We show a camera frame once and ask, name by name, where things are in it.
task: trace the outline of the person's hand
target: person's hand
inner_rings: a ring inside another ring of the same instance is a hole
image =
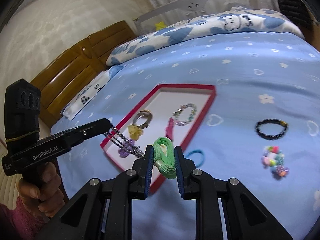
[[[24,179],[17,182],[20,198],[25,209],[35,218],[42,219],[44,214],[53,217],[64,205],[63,193],[59,189],[61,179],[52,163],[39,166],[38,173],[44,182],[40,189]]]

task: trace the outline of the black beaded bracelet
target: black beaded bracelet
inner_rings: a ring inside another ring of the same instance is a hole
[[[266,123],[274,123],[274,124],[279,124],[283,127],[283,130],[281,133],[279,134],[276,134],[276,135],[268,135],[268,134],[264,134],[263,132],[261,132],[260,130],[260,126],[263,125],[263,124],[266,124]],[[278,119],[265,119],[265,120],[262,120],[262,121],[259,121],[257,122],[256,124],[256,132],[257,134],[263,138],[263,139],[266,139],[266,140],[277,140],[279,138],[281,138],[285,132],[287,131],[288,129],[288,124],[284,121],[281,121],[281,120],[278,120]]]

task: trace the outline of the wooden headboard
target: wooden headboard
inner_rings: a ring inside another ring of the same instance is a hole
[[[89,35],[64,51],[31,84],[41,90],[40,119],[51,128],[70,100],[102,70],[115,47],[136,38],[125,21]]]

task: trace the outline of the silver bolt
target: silver bolt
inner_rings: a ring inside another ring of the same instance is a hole
[[[199,170],[199,169],[194,169],[194,170],[192,171],[192,173],[193,173],[194,175],[196,175],[196,176],[199,176],[199,175],[202,174],[202,171]]]
[[[91,179],[89,183],[91,186],[96,186],[99,184],[99,180],[98,179]]]
[[[239,180],[236,179],[236,178],[231,178],[231,179],[229,180],[229,182],[230,182],[232,185],[238,185],[238,184],[239,184]]]
[[[129,176],[133,176],[133,175],[135,175],[136,174],[136,171],[135,170],[127,170],[127,175],[129,175]]]

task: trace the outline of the fuzzy pink sweater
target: fuzzy pink sweater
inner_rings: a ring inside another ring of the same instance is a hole
[[[0,204],[1,240],[32,240],[44,224],[26,211],[19,197],[15,210]]]

